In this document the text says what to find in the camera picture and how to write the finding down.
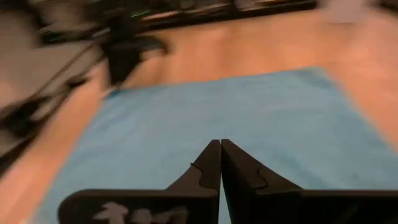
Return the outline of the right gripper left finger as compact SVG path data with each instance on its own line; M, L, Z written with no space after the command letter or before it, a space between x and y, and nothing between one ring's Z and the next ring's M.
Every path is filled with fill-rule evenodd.
M59 205L59 223L217 223L221 143L212 140L164 190L86 189Z

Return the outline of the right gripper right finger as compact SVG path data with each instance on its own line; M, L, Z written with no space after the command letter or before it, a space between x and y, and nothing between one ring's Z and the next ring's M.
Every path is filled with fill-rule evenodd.
M229 139L221 146L231 223L397 224L395 190L303 189Z

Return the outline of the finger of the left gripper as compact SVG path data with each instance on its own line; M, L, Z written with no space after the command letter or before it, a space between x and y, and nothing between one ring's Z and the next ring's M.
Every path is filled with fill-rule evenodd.
M112 86L121 86L131 71L136 67L135 60L108 59L109 81Z

